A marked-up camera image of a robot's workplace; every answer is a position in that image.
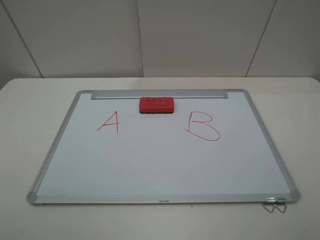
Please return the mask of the red whiteboard eraser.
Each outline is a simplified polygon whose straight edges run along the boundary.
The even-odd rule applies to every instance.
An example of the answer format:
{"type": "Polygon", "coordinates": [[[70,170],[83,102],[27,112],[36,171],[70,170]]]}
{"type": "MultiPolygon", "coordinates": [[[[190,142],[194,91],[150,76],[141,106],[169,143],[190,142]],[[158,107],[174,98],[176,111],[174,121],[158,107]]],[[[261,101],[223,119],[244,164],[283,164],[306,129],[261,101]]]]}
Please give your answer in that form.
{"type": "Polygon", "coordinates": [[[173,97],[142,97],[139,100],[141,114],[173,114],[174,111],[173,97]]]}

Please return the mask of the left metal binder clip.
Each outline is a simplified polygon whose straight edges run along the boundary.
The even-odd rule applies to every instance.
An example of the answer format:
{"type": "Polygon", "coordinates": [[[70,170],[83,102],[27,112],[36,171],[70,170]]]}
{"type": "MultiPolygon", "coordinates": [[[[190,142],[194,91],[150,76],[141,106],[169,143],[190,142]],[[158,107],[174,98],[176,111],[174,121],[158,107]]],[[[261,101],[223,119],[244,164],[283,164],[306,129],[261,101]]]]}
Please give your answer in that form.
{"type": "Polygon", "coordinates": [[[270,214],[272,214],[276,208],[276,198],[267,197],[265,203],[263,203],[262,207],[270,214]]]}

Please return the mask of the metal binder clip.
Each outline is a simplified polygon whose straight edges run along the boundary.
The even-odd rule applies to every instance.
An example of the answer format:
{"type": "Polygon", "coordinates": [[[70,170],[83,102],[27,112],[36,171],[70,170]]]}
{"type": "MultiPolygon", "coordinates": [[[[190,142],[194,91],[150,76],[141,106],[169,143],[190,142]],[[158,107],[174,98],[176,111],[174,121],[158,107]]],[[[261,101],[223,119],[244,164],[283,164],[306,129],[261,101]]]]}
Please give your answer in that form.
{"type": "Polygon", "coordinates": [[[270,214],[272,214],[276,208],[276,198],[267,197],[265,203],[263,203],[262,207],[270,214]]]}
{"type": "Polygon", "coordinates": [[[278,197],[274,204],[274,208],[277,209],[280,213],[284,214],[287,210],[287,199],[285,197],[278,197]]]}

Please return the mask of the white whiteboard with grey frame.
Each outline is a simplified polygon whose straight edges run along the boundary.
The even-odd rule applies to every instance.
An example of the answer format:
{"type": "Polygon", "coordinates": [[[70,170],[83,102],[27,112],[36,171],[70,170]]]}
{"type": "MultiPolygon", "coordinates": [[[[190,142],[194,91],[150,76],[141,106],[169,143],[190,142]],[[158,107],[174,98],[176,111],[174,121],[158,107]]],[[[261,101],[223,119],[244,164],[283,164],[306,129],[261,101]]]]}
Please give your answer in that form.
{"type": "Polygon", "coordinates": [[[44,204],[296,202],[301,195],[244,89],[81,90],[26,200],[44,204]],[[174,113],[141,114],[172,97],[174,113]]]}

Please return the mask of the right metal binder clip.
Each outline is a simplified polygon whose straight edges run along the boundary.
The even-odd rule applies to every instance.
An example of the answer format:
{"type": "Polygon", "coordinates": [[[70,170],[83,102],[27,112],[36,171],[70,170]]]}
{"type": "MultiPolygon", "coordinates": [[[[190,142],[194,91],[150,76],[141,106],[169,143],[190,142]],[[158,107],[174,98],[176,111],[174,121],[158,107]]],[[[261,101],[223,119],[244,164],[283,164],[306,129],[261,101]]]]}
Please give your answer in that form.
{"type": "Polygon", "coordinates": [[[287,199],[285,197],[278,197],[274,204],[274,208],[277,209],[280,213],[284,214],[287,210],[287,199]]]}

